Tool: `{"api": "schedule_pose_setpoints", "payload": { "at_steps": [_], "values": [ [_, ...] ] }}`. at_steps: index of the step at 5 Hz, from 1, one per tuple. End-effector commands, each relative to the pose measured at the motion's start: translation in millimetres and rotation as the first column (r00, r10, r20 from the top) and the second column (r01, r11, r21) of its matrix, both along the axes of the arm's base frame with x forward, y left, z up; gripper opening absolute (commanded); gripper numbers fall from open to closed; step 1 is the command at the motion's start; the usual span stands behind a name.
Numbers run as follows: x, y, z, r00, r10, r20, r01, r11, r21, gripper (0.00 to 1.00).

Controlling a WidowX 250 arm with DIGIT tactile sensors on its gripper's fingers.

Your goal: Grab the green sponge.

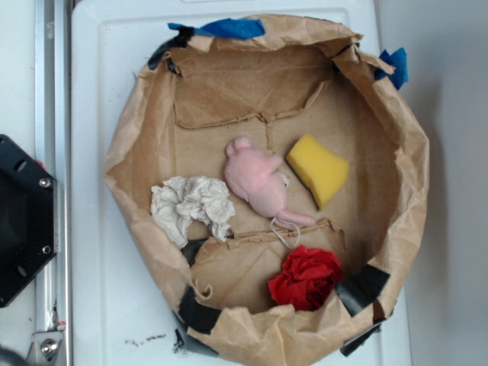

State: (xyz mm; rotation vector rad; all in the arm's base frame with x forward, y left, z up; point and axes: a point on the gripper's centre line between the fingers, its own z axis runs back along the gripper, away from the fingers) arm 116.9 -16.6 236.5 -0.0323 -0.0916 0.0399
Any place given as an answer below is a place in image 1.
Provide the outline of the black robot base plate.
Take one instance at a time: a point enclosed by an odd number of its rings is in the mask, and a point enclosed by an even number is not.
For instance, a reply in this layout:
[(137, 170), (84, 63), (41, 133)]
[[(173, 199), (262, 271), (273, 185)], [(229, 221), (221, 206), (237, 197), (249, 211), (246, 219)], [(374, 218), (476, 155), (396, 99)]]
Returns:
[(56, 179), (1, 135), (1, 307), (56, 255)]

